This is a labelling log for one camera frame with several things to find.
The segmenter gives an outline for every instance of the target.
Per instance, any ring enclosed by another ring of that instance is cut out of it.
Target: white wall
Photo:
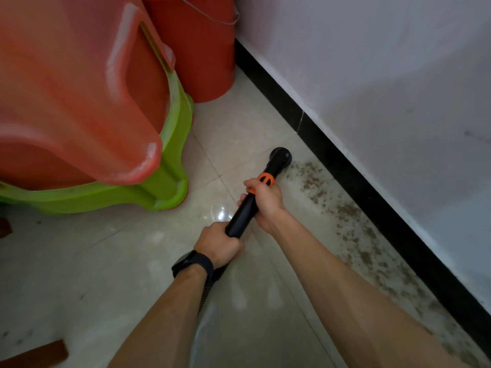
[[[491,0],[236,0],[238,38],[491,312]]]

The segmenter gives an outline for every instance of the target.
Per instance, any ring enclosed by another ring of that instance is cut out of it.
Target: vacuum cleaner
[[[264,172],[262,172],[257,179],[259,179],[262,183],[271,186],[274,183],[274,179],[283,171],[283,169],[288,167],[291,162],[292,154],[290,151],[283,147],[275,148],[273,151],[271,151],[270,160],[267,163]],[[237,209],[234,216],[225,228],[225,234],[227,234],[229,237],[240,238],[258,210],[255,191],[249,189],[248,194],[242,201],[241,206],[239,209]],[[211,279],[207,282],[203,290],[201,302],[199,304],[199,311],[201,311],[201,308],[203,307],[206,297],[210,293],[213,284],[215,284],[222,277],[227,267],[228,264],[213,271]]]

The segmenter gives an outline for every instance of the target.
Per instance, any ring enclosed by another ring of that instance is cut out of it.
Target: person
[[[255,219],[272,235],[304,287],[322,325],[350,368],[463,367],[421,324],[330,253],[283,206],[278,185],[244,182],[256,191]],[[241,204],[245,198],[242,194]],[[203,229],[194,249],[214,268],[229,263],[242,243],[227,222]],[[126,338],[108,368],[187,367],[206,270],[181,270]]]

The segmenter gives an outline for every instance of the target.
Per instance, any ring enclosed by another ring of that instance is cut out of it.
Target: green plastic base
[[[0,182],[0,202],[29,204],[46,214],[80,213],[109,205],[133,203],[149,210],[172,209],[187,196],[188,177],[181,165],[182,150],[193,121],[193,101],[177,74],[169,73],[171,105],[160,137],[162,158],[157,170],[133,186],[100,182],[47,191],[27,191]]]

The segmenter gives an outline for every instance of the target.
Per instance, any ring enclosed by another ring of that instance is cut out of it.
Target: bucket handle
[[[218,23],[221,23],[221,24],[225,24],[226,26],[233,26],[233,25],[235,25],[239,21],[239,18],[241,17],[241,15],[240,15],[240,13],[237,10],[237,7],[235,5],[234,5],[234,8],[235,8],[235,19],[234,19],[233,22],[228,23],[228,22],[224,22],[222,20],[218,20],[218,19],[215,19],[215,18],[210,17],[204,11],[198,9],[195,5],[191,4],[188,0],[181,0],[181,1],[184,2],[184,3],[186,3],[187,5],[191,6],[198,13],[200,13],[201,15],[204,15],[206,18],[212,20],[213,22],[218,22]]]

